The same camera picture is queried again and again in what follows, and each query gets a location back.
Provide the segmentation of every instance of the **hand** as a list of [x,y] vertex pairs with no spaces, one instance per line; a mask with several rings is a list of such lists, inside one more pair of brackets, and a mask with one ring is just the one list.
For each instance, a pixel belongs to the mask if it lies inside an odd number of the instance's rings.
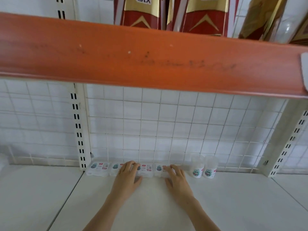
[[118,202],[124,203],[128,199],[136,188],[140,185],[142,177],[140,177],[135,183],[135,176],[139,163],[134,161],[126,162],[119,170],[115,181],[113,183],[109,198],[112,198]]
[[163,168],[168,172],[172,184],[168,178],[165,178],[166,185],[171,195],[175,201],[182,207],[185,208],[185,205],[194,198],[193,192],[186,181],[185,173],[182,169],[179,169],[176,165],[172,164],[169,166],[163,166]]

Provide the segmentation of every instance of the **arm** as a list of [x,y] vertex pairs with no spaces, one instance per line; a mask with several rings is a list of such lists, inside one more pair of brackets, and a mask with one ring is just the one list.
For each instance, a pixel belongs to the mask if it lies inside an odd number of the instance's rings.
[[193,192],[186,181],[186,176],[183,170],[180,170],[176,165],[170,167],[164,166],[164,169],[170,175],[172,183],[166,178],[166,185],[175,201],[189,216],[196,231],[220,231],[215,223],[202,209],[200,203],[195,199]]
[[134,183],[138,166],[139,163],[129,161],[121,167],[105,203],[83,231],[110,231],[119,209],[142,181],[140,177]]

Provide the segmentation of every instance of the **finger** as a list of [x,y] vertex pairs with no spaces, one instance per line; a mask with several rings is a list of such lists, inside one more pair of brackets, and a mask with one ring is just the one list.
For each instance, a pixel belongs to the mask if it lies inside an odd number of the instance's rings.
[[140,185],[140,183],[142,182],[143,177],[139,177],[139,179],[134,183],[135,189]]
[[166,182],[166,186],[167,186],[168,190],[171,192],[171,190],[172,190],[172,185],[171,185],[169,179],[168,179],[168,178],[165,178],[165,182]]
[[181,173],[181,171],[180,171],[180,168],[179,168],[178,166],[176,166],[176,165],[174,165],[174,164],[171,164],[170,167],[173,168],[173,169],[175,170],[175,173],[176,173],[177,175],[183,176],[182,173]]
[[131,170],[131,166],[132,164],[135,164],[136,162],[134,162],[133,160],[129,161],[126,163],[126,167],[125,167],[125,172],[129,172]]
[[176,176],[175,173],[173,172],[172,168],[170,168],[170,166],[163,166],[163,169],[167,171],[170,178],[174,178]]
[[181,171],[183,177],[186,178],[185,173],[184,173],[184,170],[180,169],[180,171]]
[[124,172],[127,163],[128,163],[128,162],[126,162],[125,164],[122,165],[122,167],[121,167],[120,170],[119,170],[119,174],[122,173],[122,172]]
[[135,163],[133,168],[132,168],[132,170],[131,170],[131,172],[136,175],[136,172],[137,172],[137,169],[138,169],[139,166],[140,166],[139,163]]

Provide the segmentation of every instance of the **shelf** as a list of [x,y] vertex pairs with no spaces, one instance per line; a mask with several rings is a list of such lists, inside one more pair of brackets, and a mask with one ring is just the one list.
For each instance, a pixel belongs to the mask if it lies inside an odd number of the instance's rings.
[[82,175],[78,167],[6,166],[0,172],[1,231],[45,231]]
[[274,180],[308,210],[308,175],[278,174]]
[[0,76],[308,98],[304,46],[0,13]]
[[[307,211],[276,182],[260,174],[218,172],[214,179],[187,180],[221,230],[306,230]],[[114,177],[83,175],[50,231],[82,231],[103,205]],[[144,178],[115,218],[112,230],[194,230],[163,178]]]

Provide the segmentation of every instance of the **forearm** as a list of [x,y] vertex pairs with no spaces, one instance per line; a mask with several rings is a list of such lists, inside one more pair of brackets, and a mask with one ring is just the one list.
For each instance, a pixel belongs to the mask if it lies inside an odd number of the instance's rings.
[[107,196],[106,201],[83,231],[110,231],[113,221],[123,202]]
[[186,199],[182,205],[196,231],[220,231],[211,218],[205,213],[195,198]]

